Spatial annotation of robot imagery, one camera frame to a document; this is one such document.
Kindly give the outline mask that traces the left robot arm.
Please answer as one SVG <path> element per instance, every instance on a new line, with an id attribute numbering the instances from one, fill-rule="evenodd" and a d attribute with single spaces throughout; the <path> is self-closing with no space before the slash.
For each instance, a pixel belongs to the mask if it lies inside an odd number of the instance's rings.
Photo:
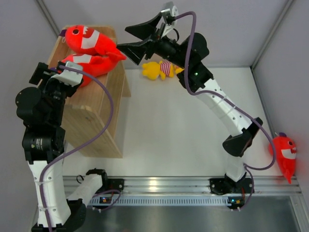
<path id="1" fill-rule="evenodd" d="M 34 232 L 73 232 L 85 222 L 86 208 L 97 193 L 108 190 L 103 169 L 89 170 L 81 185 L 67 196 L 63 183 L 65 130 L 62 118 L 66 98 L 83 83 L 85 72 L 71 61 L 59 62 L 50 69 L 39 63 L 30 87 L 15 99 L 16 114 L 23 120 L 22 147 L 32 172 L 38 201 L 38 220 Z"/>

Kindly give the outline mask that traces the red shark plush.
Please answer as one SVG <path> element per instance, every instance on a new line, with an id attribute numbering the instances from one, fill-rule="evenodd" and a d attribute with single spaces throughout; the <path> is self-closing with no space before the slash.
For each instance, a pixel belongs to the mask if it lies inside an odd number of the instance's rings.
<path id="1" fill-rule="evenodd" d="M 283 132 L 276 134 L 272 142 L 275 146 L 276 162 L 281 174 L 291 184 L 296 168 L 296 144 Z"/>
<path id="2" fill-rule="evenodd" d="M 68 47 L 78 54 L 109 56 L 117 61 L 126 56 L 107 35 L 85 25 L 74 25 L 63 29 L 59 36 L 65 38 Z"/>
<path id="3" fill-rule="evenodd" d="M 97 78 L 112 71 L 121 60 L 122 57 L 112 53 L 108 53 L 106 56 L 72 54 L 62 59 L 62 62 L 71 61 L 79 64 L 83 67 L 84 72 Z"/>

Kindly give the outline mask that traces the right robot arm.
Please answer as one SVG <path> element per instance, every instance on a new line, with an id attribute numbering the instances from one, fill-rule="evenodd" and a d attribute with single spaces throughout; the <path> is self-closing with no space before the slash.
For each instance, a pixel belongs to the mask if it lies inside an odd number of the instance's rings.
<path id="1" fill-rule="evenodd" d="M 189 37 L 181 44 L 167 36 L 178 17 L 159 13 L 153 19 L 125 28 L 140 39 L 135 43 L 119 44 L 117 48 L 135 64 L 156 54 L 182 67 L 177 77 L 187 91 L 206 104 L 222 121 L 230 135 L 223 141 L 228 154 L 225 175 L 210 180 L 211 192 L 216 195 L 246 193 L 253 190 L 253 180 L 247 178 L 243 155 L 263 124 L 260 118 L 250 118 L 225 95 L 202 60 L 209 55 L 204 36 L 192 27 Z"/>

